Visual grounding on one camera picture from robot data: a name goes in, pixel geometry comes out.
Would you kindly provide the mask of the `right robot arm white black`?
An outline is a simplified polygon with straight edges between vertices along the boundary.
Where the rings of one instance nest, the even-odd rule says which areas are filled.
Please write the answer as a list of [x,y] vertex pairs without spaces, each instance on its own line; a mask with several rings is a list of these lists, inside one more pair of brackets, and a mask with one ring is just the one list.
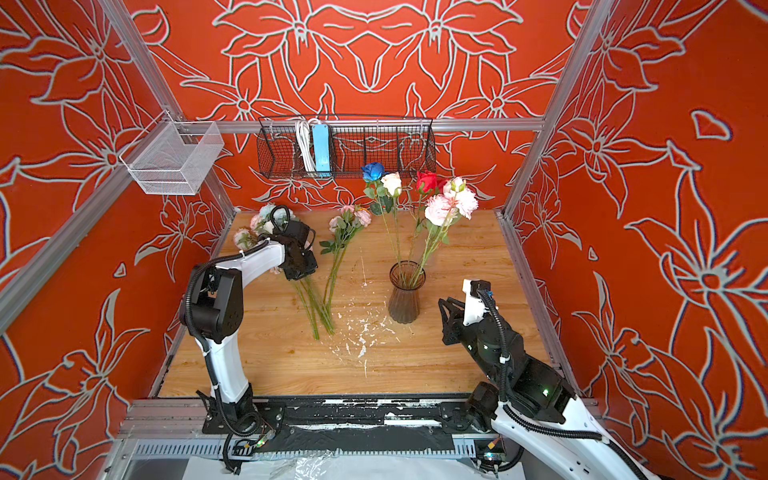
[[484,280],[463,282],[463,300],[441,299],[445,345],[462,346],[485,374],[458,414],[459,429],[493,433],[476,465],[500,472],[528,453],[563,479],[652,479],[592,416],[569,382],[529,355],[521,334],[501,315]]

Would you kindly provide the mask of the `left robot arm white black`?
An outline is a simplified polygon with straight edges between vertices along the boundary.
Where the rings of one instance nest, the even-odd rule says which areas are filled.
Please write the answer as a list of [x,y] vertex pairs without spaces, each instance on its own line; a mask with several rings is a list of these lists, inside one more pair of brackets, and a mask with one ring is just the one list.
[[272,208],[266,222],[272,230],[259,234],[252,246],[195,268],[184,297],[184,324],[201,350],[211,385],[212,393],[203,398],[225,431],[240,437],[251,436],[264,425],[253,404],[237,339],[245,287],[274,268],[289,281],[301,280],[317,269],[309,250],[312,229],[308,225],[284,205]]

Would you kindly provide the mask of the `large pink peony stem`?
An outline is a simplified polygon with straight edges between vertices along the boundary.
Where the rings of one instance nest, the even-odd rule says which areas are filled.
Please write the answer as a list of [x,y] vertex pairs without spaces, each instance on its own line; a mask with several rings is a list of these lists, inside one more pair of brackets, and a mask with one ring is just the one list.
[[463,177],[453,177],[430,190],[423,213],[427,231],[425,247],[409,287],[416,287],[426,277],[426,264],[441,245],[448,243],[450,228],[461,219],[470,220],[478,208],[477,194]]

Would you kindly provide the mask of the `brown ribbed glass vase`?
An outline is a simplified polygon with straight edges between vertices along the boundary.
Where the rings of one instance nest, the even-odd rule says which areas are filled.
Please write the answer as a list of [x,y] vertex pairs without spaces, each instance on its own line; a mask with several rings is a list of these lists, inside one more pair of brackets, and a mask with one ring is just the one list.
[[402,260],[389,272],[393,290],[387,303],[391,319],[400,324],[413,323],[421,313],[420,289],[426,281],[425,270],[415,261]]

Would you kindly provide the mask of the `blue rose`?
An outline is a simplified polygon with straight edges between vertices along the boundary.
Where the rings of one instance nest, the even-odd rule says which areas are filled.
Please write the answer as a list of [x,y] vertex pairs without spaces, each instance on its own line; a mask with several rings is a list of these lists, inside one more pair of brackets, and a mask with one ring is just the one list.
[[362,167],[362,178],[365,182],[363,193],[372,201],[370,204],[371,212],[382,219],[395,255],[395,260],[397,261],[394,238],[395,222],[393,215],[390,213],[392,204],[387,198],[387,191],[384,189],[381,182],[381,178],[386,174],[388,173],[385,172],[384,165],[379,162],[364,165]]

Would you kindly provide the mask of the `cream peach rose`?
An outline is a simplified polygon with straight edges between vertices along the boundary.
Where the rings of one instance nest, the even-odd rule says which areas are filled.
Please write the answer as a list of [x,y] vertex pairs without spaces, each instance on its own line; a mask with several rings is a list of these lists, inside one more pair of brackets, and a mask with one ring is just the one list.
[[390,208],[390,213],[393,215],[393,219],[395,222],[395,252],[396,252],[396,259],[398,262],[402,260],[402,251],[400,246],[400,239],[399,239],[399,220],[397,217],[397,206],[398,206],[398,199],[402,193],[402,179],[400,177],[400,174],[398,172],[393,172],[384,175],[381,178],[382,186],[387,191],[387,198],[390,200],[390,203],[392,204],[392,207]]

